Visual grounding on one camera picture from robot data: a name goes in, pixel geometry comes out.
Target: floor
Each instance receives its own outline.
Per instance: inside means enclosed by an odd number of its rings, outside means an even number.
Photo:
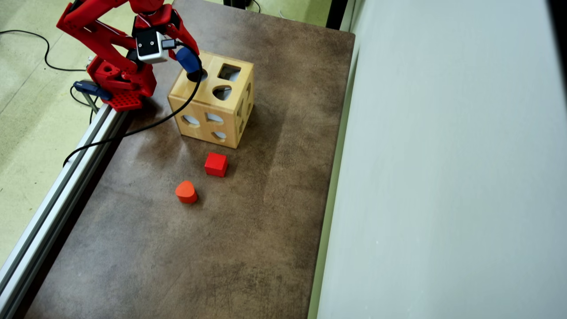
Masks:
[[[330,0],[256,1],[263,14],[319,26],[325,25],[330,5]],[[55,27],[67,3],[4,0],[0,31],[39,33],[51,45],[48,61],[52,65],[84,68],[94,54]],[[257,11],[258,5],[252,3],[248,10]],[[100,20],[127,31],[133,17],[129,6],[122,6]],[[90,109],[69,95],[73,82],[88,75],[47,67],[43,61],[45,48],[45,43],[35,36],[0,35],[0,74],[4,78],[0,87],[0,265],[59,174],[63,159],[88,127]]]

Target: black wire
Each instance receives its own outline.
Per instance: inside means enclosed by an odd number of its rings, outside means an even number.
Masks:
[[[47,61],[47,54],[49,53],[49,41],[47,41],[46,38],[40,36],[39,34],[33,33],[33,32],[29,32],[29,31],[23,31],[23,30],[6,30],[6,31],[0,31],[0,34],[8,33],[8,32],[22,32],[22,33],[27,33],[27,34],[35,35],[35,36],[38,36],[38,37],[42,38],[42,39],[45,41],[45,43],[47,43],[47,51],[45,51],[45,56],[43,57],[43,60],[45,61],[45,64],[47,64],[48,67],[50,67],[50,68],[52,68],[52,69],[60,70],[60,71],[85,72],[85,70],[83,70],[83,69],[81,69],[81,70],[79,70],[79,69],[61,69],[61,68],[58,68],[58,67],[56,67],[56,66],[53,66],[53,65],[49,64],[49,62]]]
[[[254,1],[254,3],[258,6],[258,13],[262,12],[262,8],[260,7],[260,5],[256,2],[256,0],[252,0]]]
[[[75,87],[75,86],[71,86],[71,88],[69,89],[69,94],[71,94],[71,97],[72,97],[75,101],[79,102],[80,104],[89,106],[87,103],[79,101],[79,100],[75,97],[75,95],[73,95],[73,87]]]
[[[202,65],[201,59],[199,58],[199,56],[197,55],[197,53],[196,53],[191,47],[189,47],[188,45],[186,45],[186,44],[184,44],[184,43],[181,43],[181,42],[177,43],[177,42],[176,42],[176,44],[177,44],[177,45],[182,45],[182,46],[188,48],[188,49],[191,50],[191,52],[195,55],[195,57],[197,57],[197,62],[198,62],[198,64],[199,64],[199,76],[198,76],[197,78],[200,79],[200,78],[202,77],[202,75],[203,75],[203,65]],[[142,128],[135,129],[135,130],[130,131],[130,132],[128,132],[128,133],[125,133],[125,134],[123,134],[123,135],[121,135],[121,136],[115,136],[115,137],[108,138],[108,139],[106,139],[106,140],[102,140],[102,141],[100,141],[100,142],[96,142],[96,143],[92,143],[92,144],[87,144],[87,145],[85,145],[85,146],[81,146],[80,148],[78,148],[78,149],[72,151],[71,154],[69,154],[69,155],[67,156],[67,158],[65,158],[65,162],[63,162],[63,165],[65,165],[65,164],[69,161],[69,158],[71,158],[71,156],[73,156],[76,152],[80,152],[80,151],[83,150],[83,149],[87,149],[87,148],[92,147],[92,146],[97,146],[97,145],[105,144],[105,143],[112,142],[112,141],[121,140],[122,138],[124,138],[124,137],[126,137],[126,136],[134,135],[134,134],[136,134],[136,133],[140,133],[140,132],[145,131],[145,130],[147,130],[147,129],[154,128],[154,127],[158,126],[159,124],[162,124],[163,122],[169,120],[170,118],[174,117],[174,116],[177,115],[179,112],[181,112],[187,105],[189,105],[189,102],[191,102],[191,100],[193,99],[193,97],[194,97],[195,94],[197,93],[197,89],[199,88],[199,84],[201,84],[201,81],[198,81],[198,82],[197,82],[197,84],[195,85],[195,89],[193,89],[193,93],[191,93],[191,96],[187,99],[187,101],[185,101],[185,103],[183,103],[183,105],[182,105],[180,108],[178,108],[177,110],[175,110],[174,112],[172,112],[172,113],[169,114],[168,116],[166,116],[166,117],[162,118],[161,120],[159,120],[159,121],[157,121],[157,122],[154,122],[154,123],[152,123],[152,124],[150,124],[150,125],[148,125],[148,126],[144,126],[144,127],[142,127]]]
[[[99,97],[97,96],[95,101],[93,103],[95,103],[96,106],[96,101],[99,99]],[[94,110],[91,108],[91,116],[88,118],[88,123],[91,124],[92,123],[92,114],[94,113]]]

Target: red cube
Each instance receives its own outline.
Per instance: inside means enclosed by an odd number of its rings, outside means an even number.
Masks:
[[[229,165],[229,161],[226,158],[226,155],[209,153],[209,156],[207,157],[207,161],[205,162],[205,171],[209,175],[225,177],[226,167],[228,165]]]

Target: orange heart-shaped block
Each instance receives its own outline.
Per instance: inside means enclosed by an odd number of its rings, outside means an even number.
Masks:
[[[194,203],[197,201],[197,192],[190,181],[185,181],[175,189],[175,195],[182,203]]]

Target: wooden box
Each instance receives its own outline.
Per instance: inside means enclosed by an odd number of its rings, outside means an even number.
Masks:
[[[199,57],[206,75],[190,104],[175,116],[179,132],[236,148],[254,107],[254,64],[206,51]],[[182,69],[167,96],[171,110],[187,101],[195,85]]]

